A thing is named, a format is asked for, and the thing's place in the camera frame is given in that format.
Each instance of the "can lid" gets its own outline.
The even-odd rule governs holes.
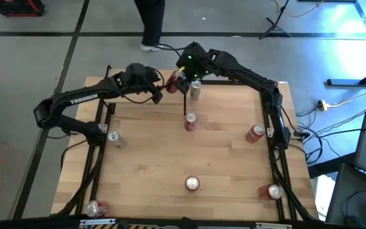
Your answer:
[[[119,134],[117,132],[111,132],[108,134],[108,140],[115,141],[119,138]]]
[[[199,88],[199,87],[201,87],[201,83],[200,83],[200,81],[196,80],[196,81],[191,82],[191,86],[194,88]]]
[[[254,131],[256,134],[262,135],[265,134],[265,128],[262,125],[254,125]]]
[[[86,214],[89,216],[94,216],[98,213],[98,203],[95,200],[90,201],[86,207]]]
[[[200,185],[200,181],[195,176],[189,176],[186,179],[186,187],[190,190],[196,190]]]
[[[282,190],[280,189],[279,186],[272,184],[269,188],[268,188],[268,193],[269,196],[271,196],[271,198],[277,200],[282,196]]]
[[[197,116],[193,112],[190,112],[186,115],[186,120],[189,121],[189,122],[196,121]]]

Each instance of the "robotic arm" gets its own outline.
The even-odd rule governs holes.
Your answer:
[[[86,136],[89,145],[98,146],[105,141],[105,135],[97,123],[93,121],[84,123],[64,116],[63,110],[68,106],[93,99],[112,99],[141,92],[151,92],[151,98],[157,104],[162,99],[161,90],[164,87],[164,85],[161,87],[154,85],[154,82],[159,80],[153,68],[144,67],[142,64],[130,64],[125,72],[105,78],[96,85],[53,95],[43,100],[33,110],[36,123],[41,128],[61,127],[66,132],[82,133]]]
[[[196,42],[188,45],[177,67],[184,67],[184,77],[176,81],[175,86],[186,94],[190,82],[202,79],[204,76],[214,73],[216,76],[230,77],[259,91],[262,97],[262,106],[271,117],[274,128],[273,142],[279,149],[287,149],[290,140],[290,131],[284,126],[281,114],[282,94],[279,93],[277,82],[264,78],[257,73],[243,67],[228,52],[209,50],[208,52]]]

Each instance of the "red soda can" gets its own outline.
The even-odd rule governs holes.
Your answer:
[[[265,127],[259,124],[255,124],[245,134],[247,142],[255,143],[265,134]]]
[[[166,82],[166,85],[168,85],[166,87],[166,91],[173,94],[175,92],[177,92],[177,87],[176,87],[176,82],[177,79],[179,78],[179,74],[181,74],[180,71],[176,70],[174,71],[168,78],[168,81]]]
[[[200,187],[200,180],[196,176],[189,176],[184,181],[184,185],[189,191],[196,191]]]
[[[109,212],[109,205],[105,202],[99,202],[96,200],[90,201],[86,207],[86,214],[91,218],[102,217]]]
[[[184,117],[184,128],[187,131],[192,132],[196,130],[196,127],[197,127],[197,115],[194,114],[193,112],[188,112],[188,114],[186,114],[186,116]]]
[[[268,184],[258,188],[258,197],[261,200],[278,200],[282,197],[282,190],[275,184]]]

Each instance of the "white sneaker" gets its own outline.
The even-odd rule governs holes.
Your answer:
[[[160,51],[159,48],[156,48],[155,46],[146,46],[143,44],[140,44],[140,49],[143,51],[147,51],[147,52],[155,52],[155,51]]]

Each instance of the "gray floor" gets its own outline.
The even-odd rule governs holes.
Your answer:
[[[59,31],[71,32],[76,26],[82,0],[45,0],[47,14],[41,18],[6,18],[0,15],[0,31]],[[266,17],[276,18],[278,10],[273,1],[167,1],[164,31],[179,32],[264,32]],[[299,14],[314,3],[291,0],[288,10]],[[323,3],[317,10],[301,18],[283,16],[281,26],[289,32],[366,33],[355,7],[351,3]],[[84,32],[140,32],[142,23],[132,1],[90,1],[82,31]],[[0,142],[14,148],[17,155],[6,155],[17,161],[18,170],[25,170],[38,128],[32,109],[51,95],[62,70],[71,38],[0,37]],[[205,48],[225,50],[241,64],[255,72],[279,81],[289,81],[296,111],[313,106],[318,99],[338,103],[364,89],[328,88],[327,78],[356,78],[366,76],[366,41],[345,39],[305,38],[190,38],[166,37],[163,42],[180,47],[192,41]],[[177,57],[173,52],[145,53],[139,49],[137,37],[79,38],[74,51],[64,90],[83,86],[87,76],[103,76],[107,64],[124,68],[131,62],[141,62],[159,69],[173,69]],[[357,113],[366,106],[366,97],[340,108],[318,113],[314,129],[320,129]],[[76,108],[65,111],[74,116]],[[312,117],[300,119],[307,123]],[[358,128],[357,118],[340,129]],[[62,135],[52,130],[50,135]],[[355,150],[358,133],[333,135],[328,138],[340,154]],[[60,175],[60,154],[68,139],[48,140],[36,180],[29,197],[25,217],[47,216]],[[315,149],[311,141],[306,151]],[[320,161],[336,157],[327,145]],[[16,190],[0,190],[6,197],[1,204],[0,219],[8,217],[8,209]]]

